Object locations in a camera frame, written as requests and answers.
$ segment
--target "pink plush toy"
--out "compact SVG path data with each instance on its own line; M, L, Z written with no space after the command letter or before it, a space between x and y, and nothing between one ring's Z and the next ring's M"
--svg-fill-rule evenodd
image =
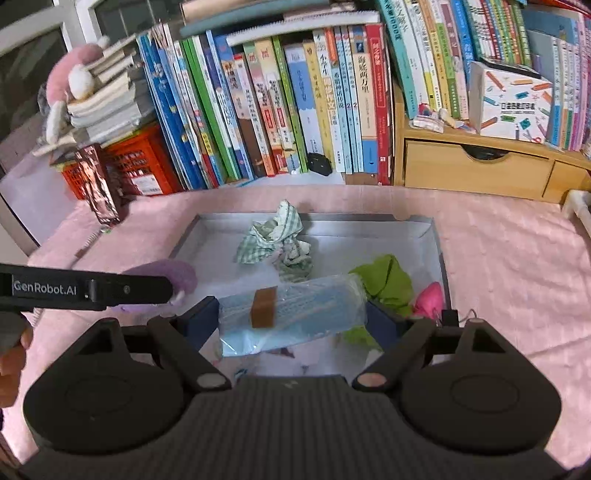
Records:
M85 66L101 59L108 44L109 38L102 37L97 43L73 48L52 68L47 78L47 103L51 110L47 117L46 140L50 145L60 137L67 103L94 93L95 80Z

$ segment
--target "green cloth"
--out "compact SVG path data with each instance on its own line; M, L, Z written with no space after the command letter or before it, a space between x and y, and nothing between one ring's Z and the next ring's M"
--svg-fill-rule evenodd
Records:
M373 263L360 265L349 273L356 273L361 277L369 299L387 305L404 317L413 313L409 305L414 295L413 284L408 274L400 268L395 256L383 255ZM343 338L349 343L382 350L364 325L346 331Z
M253 222L236 252L235 261L254 264L280 250L273 262L283 282L304 281L312 271L310 244L297 240L303 229L300 215L287 200L282 200L277 214L265 223Z

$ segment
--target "green checkered cloth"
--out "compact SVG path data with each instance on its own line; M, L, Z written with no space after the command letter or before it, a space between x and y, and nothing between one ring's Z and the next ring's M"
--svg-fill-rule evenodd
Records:
M304 281L312 271L310 244L296 239L303 229L300 215L287 200L282 200L277 214L265 223L253 222L236 251L235 261L258 263L280 251L273 262L283 282Z

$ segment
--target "red book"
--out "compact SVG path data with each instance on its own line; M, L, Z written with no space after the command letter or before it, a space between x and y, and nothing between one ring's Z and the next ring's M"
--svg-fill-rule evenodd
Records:
M390 131L388 128L388 96L386 95L386 72L384 55L384 28L382 24L365 26L374 78L375 120L378 136L378 183L389 185L388 156Z

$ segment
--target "red plastic crate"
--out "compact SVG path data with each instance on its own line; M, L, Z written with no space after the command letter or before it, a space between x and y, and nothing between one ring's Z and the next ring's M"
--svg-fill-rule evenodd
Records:
M140 130L132 138L105 148L116 167L126 195L168 195L182 192L171 165L159 125ZM62 175L76 198L85 198L77 164L66 167Z

